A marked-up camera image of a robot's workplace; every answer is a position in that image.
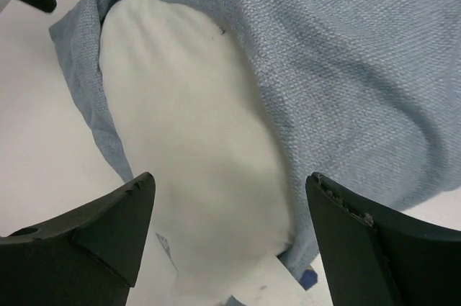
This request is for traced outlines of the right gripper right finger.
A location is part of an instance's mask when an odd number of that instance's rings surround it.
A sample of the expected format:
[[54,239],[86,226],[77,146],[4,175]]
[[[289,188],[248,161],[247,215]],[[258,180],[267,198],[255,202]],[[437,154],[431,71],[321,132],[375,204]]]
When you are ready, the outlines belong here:
[[360,196],[320,173],[306,180],[334,305],[459,305],[460,232]]

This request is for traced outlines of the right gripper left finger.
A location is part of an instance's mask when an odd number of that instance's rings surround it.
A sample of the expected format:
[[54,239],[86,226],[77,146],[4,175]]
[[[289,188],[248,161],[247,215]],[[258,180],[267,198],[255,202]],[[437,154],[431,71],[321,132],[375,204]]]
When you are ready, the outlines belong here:
[[94,201],[1,238],[2,305],[125,305],[156,185],[144,173]]

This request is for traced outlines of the white pillow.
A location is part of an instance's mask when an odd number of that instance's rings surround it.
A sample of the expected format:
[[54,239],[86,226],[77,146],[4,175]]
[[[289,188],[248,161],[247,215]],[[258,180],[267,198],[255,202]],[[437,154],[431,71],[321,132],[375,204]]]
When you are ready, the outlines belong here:
[[289,164],[235,34],[184,5],[121,0],[99,67],[132,172],[156,180],[174,292],[226,300],[296,234]]

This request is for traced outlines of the blue patterned pillowcase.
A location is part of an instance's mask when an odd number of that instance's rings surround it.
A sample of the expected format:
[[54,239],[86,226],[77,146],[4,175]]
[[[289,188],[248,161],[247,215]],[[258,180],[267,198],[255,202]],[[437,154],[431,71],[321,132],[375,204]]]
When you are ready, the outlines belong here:
[[[80,0],[50,36],[98,149],[129,181],[99,67],[119,1]],[[318,255],[309,173],[398,210],[460,185],[460,0],[160,1],[229,28],[248,58],[289,164],[296,234],[276,256],[296,279]]]

